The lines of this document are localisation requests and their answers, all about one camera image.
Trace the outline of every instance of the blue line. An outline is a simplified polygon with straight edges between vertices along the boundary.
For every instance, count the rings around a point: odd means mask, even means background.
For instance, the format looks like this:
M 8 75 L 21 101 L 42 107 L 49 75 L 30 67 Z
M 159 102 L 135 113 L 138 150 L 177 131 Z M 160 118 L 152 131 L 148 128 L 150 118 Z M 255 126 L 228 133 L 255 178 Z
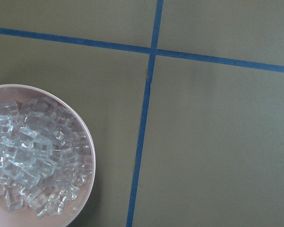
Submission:
M 155 21 L 153 25 L 152 39 L 151 39 L 151 51 L 148 61 L 148 78 L 146 80 L 145 89 L 144 89 L 144 99 L 142 104 L 140 129 L 139 129 L 137 151 L 136 151 L 136 165 L 133 172 L 132 189 L 129 199 L 126 227 L 133 226 L 133 215 L 134 215 L 134 208 L 136 204 L 136 197 L 138 190 L 138 181 L 139 181 L 139 174 L 141 167 L 141 158 L 142 158 L 144 135 L 145 135 L 146 121 L 147 121 L 147 113 L 148 113 L 148 106 L 151 95 L 151 82 L 152 82 L 153 70 L 156 60 L 162 9 L 163 9 L 163 0 L 157 0 L 156 15 L 155 15 Z
M 167 51 L 167 50 L 158 49 L 157 55 L 165 56 L 165 57 L 189 59 L 189 60 L 195 60 L 195 61 L 212 62 L 212 63 L 225 64 L 225 65 L 241 66 L 241 67 L 259 69 L 259 70 L 284 72 L 284 66 L 206 56 L 206 55 L 200 55 L 200 54 L 194 54 L 194 53 L 184 53 L 184 52 Z
M 1 27 L 0 27 L 0 34 L 33 38 L 33 39 L 42 39 L 42 40 L 48 40 L 48 41 L 54 41 L 54 42 L 60 42 L 60 43 L 102 47 L 102 48 L 121 50 L 121 51 L 150 53 L 150 48 L 148 47 L 133 46 L 133 45 L 126 45 L 126 44 L 116 44 L 116 43 L 109 43 L 109 42 L 96 41 L 96 40 L 90 40 L 90 39 L 73 38 L 73 37 L 67 37 L 67 36 L 62 36 L 62 35 L 50 35 L 50 34 L 37 33 L 37 32 L 27 32 L 27 31 L 7 29 L 7 28 L 1 28 Z

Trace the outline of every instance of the pink bowl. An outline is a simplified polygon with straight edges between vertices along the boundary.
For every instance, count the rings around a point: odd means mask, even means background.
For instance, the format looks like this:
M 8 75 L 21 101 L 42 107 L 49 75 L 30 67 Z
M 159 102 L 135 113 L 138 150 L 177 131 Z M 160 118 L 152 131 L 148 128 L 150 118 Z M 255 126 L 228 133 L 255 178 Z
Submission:
M 91 155 L 94 163 L 93 172 L 89 176 L 87 184 L 80 187 L 80 192 L 77 199 L 68 202 L 62 212 L 62 215 L 59 216 L 45 215 L 43 218 L 39 219 L 37 215 L 27 206 L 25 206 L 21 210 L 7 212 L 4 196 L 0 196 L 0 227 L 66 227 L 83 209 L 91 193 L 91 189 L 95 180 L 96 170 L 95 147 L 90 132 L 80 116 L 61 99 L 41 89 L 18 84 L 0 85 L 0 103 L 13 100 L 25 102 L 32 98 L 44 96 L 50 97 L 51 99 L 65 106 L 69 111 L 72 112 L 72 114 L 76 117 L 76 119 L 83 127 L 84 131 L 87 134 L 89 145 L 91 147 Z

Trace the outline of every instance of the vertical blue line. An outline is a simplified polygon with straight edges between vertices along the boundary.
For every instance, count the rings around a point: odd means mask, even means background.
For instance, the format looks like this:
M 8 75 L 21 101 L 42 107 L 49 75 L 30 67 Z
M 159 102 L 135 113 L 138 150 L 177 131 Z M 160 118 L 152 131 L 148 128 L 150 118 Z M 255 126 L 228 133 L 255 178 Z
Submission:
M 152 82 L 153 70 L 154 70 L 155 60 L 156 60 L 162 9 L 163 9 L 163 0 L 157 0 L 155 21 L 153 25 L 152 38 L 151 38 L 151 51 L 150 51 L 150 56 L 149 56 L 149 61 L 148 61 L 148 77 L 145 83 L 140 129 L 139 129 L 138 142 L 137 142 L 136 165 L 135 165 L 135 169 L 133 172 L 132 189 L 131 189 L 131 195 L 129 199 L 126 227 L 133 226 L 133 214 L 134 214 L 134 208 L 136 204 L 136 197 L 137 197 L 137 190 L 138 190 L 138 181 L 139 181 L 139 174 L 140 174 L 140 166 L 141 166 L 142 150 L 143 150 L 146 120 L 147 120 L 147 113 L 148 113 L 148 105 L 149 105 L 150 95 L 151 95 L 151 82 Z

